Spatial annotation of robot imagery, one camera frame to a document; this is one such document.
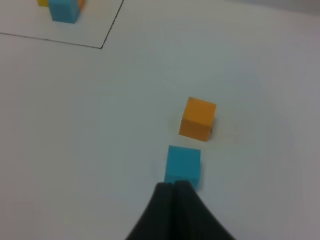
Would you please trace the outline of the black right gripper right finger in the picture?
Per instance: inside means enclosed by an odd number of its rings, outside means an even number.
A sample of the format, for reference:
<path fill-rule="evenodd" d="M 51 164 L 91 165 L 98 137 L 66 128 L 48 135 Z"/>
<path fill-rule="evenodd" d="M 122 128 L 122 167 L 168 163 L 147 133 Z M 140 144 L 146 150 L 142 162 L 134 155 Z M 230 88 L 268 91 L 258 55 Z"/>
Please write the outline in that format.
<path fill-rule="evenodd" d="M 174 184 L 174 240 L 233 240 L 188 181 Z"/>

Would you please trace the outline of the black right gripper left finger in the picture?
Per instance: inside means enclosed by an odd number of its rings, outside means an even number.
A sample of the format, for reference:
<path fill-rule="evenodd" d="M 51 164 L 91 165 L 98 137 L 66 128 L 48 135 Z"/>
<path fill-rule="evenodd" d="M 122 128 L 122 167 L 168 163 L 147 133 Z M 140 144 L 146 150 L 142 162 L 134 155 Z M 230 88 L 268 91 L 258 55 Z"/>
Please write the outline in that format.
<path fill-rule="evenodd" d="M 172 233 L 174 187 L 158 183 L 128 240 L 169 240 Z"/>

